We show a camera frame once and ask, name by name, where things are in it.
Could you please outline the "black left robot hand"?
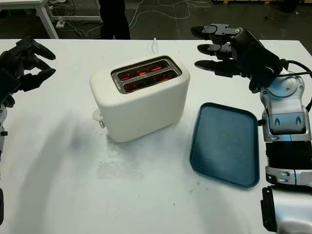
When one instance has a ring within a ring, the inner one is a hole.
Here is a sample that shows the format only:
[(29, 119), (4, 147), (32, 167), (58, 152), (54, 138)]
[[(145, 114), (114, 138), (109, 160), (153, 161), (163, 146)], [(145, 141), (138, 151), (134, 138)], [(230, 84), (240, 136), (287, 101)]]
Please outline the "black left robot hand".
[(0, 55), (0, 103), (2, 105), (12, 108), (15, 104), (12, 94), (36, 89), (55, 73), (54, 68), (37, 56), (49, 60), (56, 59), (52, 51), (31, 36), (19, 40), (15, 47)]

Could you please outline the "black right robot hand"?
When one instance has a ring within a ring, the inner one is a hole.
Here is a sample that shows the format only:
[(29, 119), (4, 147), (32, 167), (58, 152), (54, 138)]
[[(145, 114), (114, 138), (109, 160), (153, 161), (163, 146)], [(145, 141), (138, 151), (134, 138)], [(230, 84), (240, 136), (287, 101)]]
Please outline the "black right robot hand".
[(229, 24), (211, 23), (205, 26), (191, 28), (193, 36), (210, 40), (211, 44), (200, 44), (197, 49), (200, 53), (215, 56), (218, 61), (199, 60), (195, 66), (199, 69), (214, 72), (217, 76), (241, 76), (250, 80), (249, 90), (252, 93), (260, 92), (268, 82), (260, 81), (263, 66), (255, 60), (256, 52), (264, 52), (265, 47), (247, 29), (242, 27), (231, 28)]

